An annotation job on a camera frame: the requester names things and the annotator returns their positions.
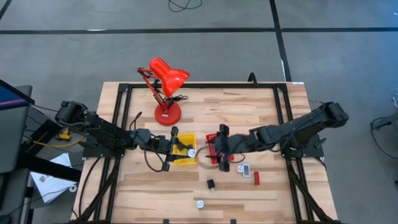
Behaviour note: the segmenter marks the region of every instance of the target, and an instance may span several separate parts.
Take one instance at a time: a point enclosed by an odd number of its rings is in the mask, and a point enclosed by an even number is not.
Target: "red small object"
[[[173,103],[165,112],[160,105],[156,106],[155,119],[163,126],[170,126],[177,123],[181,118],[181,108],[178,104]]]
[[[208,135],[206,135],[206,142],[207,142],[207,145],[209,147],[209,153],[210,153],[211,156],[217,156],[217,153],[214,151],[214,143],[210,143],[210,141],[214,140],[214,138],[216,138],[216,137],[217,137],[217,134],[208,134]],[[230,161],[233,160],[234,159],[234,155],[233,154],[229,155],[228,159]],[[211,163],[212,164],[218,164],[217,159],[211,158]]]
[[[254,172],[254,185],[260,185],[260,175],[258,171]]]
[[[167,98],[172,96],[189,78],[188,72],[170,68],[161,58],[152,59],[149,67],[155,76],[162,80],[163,93]]]

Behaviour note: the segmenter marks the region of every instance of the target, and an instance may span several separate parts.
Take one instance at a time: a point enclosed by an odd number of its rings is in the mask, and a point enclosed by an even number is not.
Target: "red tray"
[[[213,140],[216,137],[217,137],[217,134],[208,134],[208,135],[206,135],[206,142],[207,142],[207,145],[209,147],[209,153],[210,153],[211,156],[217,156],[216,152],[214,151],[214,143],[210,143],[210,141]],[[228,159],[230,161],[233,160],[234,159],[234,155],[233,154],[229,155]],[[211,163],[212,164],[218,164],[217,159],[211,158]]]

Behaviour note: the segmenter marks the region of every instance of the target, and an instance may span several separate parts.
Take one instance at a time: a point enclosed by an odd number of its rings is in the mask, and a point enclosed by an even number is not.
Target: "computer monitor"
[[[0,110],[34,105],[35,101],[21,91],[0,80]]]

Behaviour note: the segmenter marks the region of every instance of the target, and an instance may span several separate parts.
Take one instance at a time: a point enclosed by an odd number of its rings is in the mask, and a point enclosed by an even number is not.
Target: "wooden tabletop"
[[[111,122],[116,101],[118,82],[104,83],[97,113]],[[310,111],[303,84],[287,83],[294,118]],[[274,94],[267,88],[181,88],[177,95],[187,95],[179,101],[182,118],[176,124],[179,133],[194,133],[197,148],[206,146],[205,135],[215,133],[220,123],[227,124],[231,134],[247,134],[248,130],[268,124],[278,124]],[[281,101],[284,120],[287,121],[284,102]],[[123,105],[120,110],[119,123]],[[154,118],[157,102],[148,88],[133,89],[129,109],[129,124],[142,111],[137,128],[148,128],[154,134],[170,136],[170,127],[159,125]],[[200,155],[200,161],[210,161]],[[160,169],[159,158],[148,153],[148,160]],[[95,159],[85,162],[81,182]],[[113,223],[160,223],[167,218],[171,223],[295,223],[294,209],[289,188],[284,158],[270,151],[246,154],[245,163],[251,171],[259,171],[261,184],[254,185],[254,178],[243,178],[237,173],[236,164],[231,172],[205,169],[198,165],[170,166],[169,172],[151,171],[143,151],[127,151],[121,160],[118,186],[113,208]],[[315,159],[303,159],[308,188],[314,199],[330,217],[337,219],[325,168]],[[88,206],[98,191],[103,159],[90,175],[83,196],[83,209]],[[215,181],[215,191],[208,190],[206,181]],[[74,210],[78,209],[81,186],[79,185]],[[299,193],[303,218],[306,218],[303,198]],[[205,207],[198,209],[198,200]],[[101,217],[105,216],[108,194],[105,195]]]

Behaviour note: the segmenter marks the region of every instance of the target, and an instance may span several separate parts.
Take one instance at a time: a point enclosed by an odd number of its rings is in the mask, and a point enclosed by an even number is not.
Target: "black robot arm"
[[[228,137],[229,127],[221,124],[215,138],[220,170],[229,171],[230,154],[266,151],[278,143],[289,144],[289,147],[298,149],[304,147],[308,140],[321,130],[344,126],[347,120],[348,115],[340,105],[329,102],[288,123],[251,129],[248,135],[234,134]]]
[[[169,170],[169,162],[189,158],[171,153],[173,144],[176,144],[179,149],[188,148],[178,140],[177,127],[172,127],[170,139],[166,139],[165,136],[155,136],[149,129],[144,128],[124,130],[100,118],[95,112],[88,111],[85,105],[72,101],[62,102],[55,120],[72,131],[94,137],[98,147],[107,148],[110,151],[135,149],[139,146],[141,149],[166,155],[162,166],[163,171]],[[80,144],[90,146],[93,143],[81,142]]]

